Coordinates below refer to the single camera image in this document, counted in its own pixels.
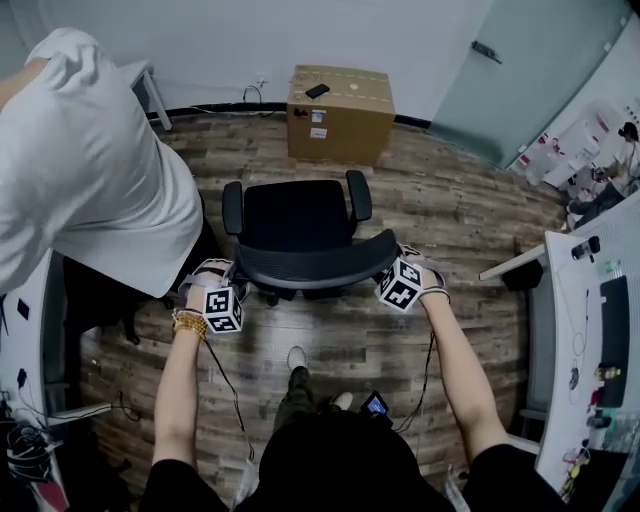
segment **label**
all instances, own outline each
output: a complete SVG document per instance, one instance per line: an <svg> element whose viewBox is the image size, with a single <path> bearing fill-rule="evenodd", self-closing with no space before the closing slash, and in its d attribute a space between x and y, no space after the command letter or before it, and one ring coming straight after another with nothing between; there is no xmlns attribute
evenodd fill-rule
<svg viewBox="0 0 640 512"><path fill-rule="evenodd" d="M327 129L326 128L311 128L311 138L312 139L326 139L327 138Z"/></svg>
<svg viewBox="0 0 640 512"><path fill-rule="evenodd" d="M314 110L313 113L311 114L311 122L321 123L326 113L327 113L326 110Z"/></svg>

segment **smartphone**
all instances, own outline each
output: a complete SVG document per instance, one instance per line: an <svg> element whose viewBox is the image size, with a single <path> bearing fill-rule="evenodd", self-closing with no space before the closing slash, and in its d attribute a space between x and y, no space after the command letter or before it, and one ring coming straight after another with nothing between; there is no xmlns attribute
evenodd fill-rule
<svg viewBox="0 0 640 512"><path fill-rule="evenodd" d="M318 96L322 96L325 92L329 92L330 90L331 89L329 89L328 85L320 84L312 87L307 92L305 92L305 94L312 100L315 100Z"/></svg>

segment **power outlet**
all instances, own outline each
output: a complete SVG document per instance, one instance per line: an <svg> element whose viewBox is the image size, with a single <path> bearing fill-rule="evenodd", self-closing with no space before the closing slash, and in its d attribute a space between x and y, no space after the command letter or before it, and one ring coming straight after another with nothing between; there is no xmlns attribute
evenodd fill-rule
<svg viewBox="0 0 640 512"><path fill-rule="evenodd" d="M268 84L269 81L267 80L267 74L266 73L258 73L256 75L256 84L258 85L258 89L262 89L264 87L265 84Z"/></svg>

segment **baseboard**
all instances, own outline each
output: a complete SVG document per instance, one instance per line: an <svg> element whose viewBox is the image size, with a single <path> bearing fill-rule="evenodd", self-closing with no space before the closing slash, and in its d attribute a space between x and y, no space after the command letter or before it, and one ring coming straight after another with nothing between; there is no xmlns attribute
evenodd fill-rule
<svg viewBox="0 0 640 512"><path fill-rule="evenodd" d="M210 105L194 105L188 108L176 108L173 110L167 110L169 117L173 116L188 116L193 114L202 113L203 110L208 112L223 113L223 112L256 112L261 110L262 112L286 112L287 104L280 102L270 103L216 103ZM147 119L158 119L158 114L150 112L147 114ZM415 128L424 128L427 130L431 126L431 121L426 119L418 119L417 117L402 116L397 114L394 122L403 124L406 126L413 126Z"/></svg>

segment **cardboard box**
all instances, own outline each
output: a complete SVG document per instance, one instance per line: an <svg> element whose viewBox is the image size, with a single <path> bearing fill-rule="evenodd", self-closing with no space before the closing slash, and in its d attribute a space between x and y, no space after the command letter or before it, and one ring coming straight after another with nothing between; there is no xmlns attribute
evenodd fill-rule
<svg viewBox="0 0 640 512"><path fill-rule="evenodd" d="M305 92L330 91L316 99ZM289 156L374 165L395 118L384 73L330 66L296 66L287 102Z"/></svg>

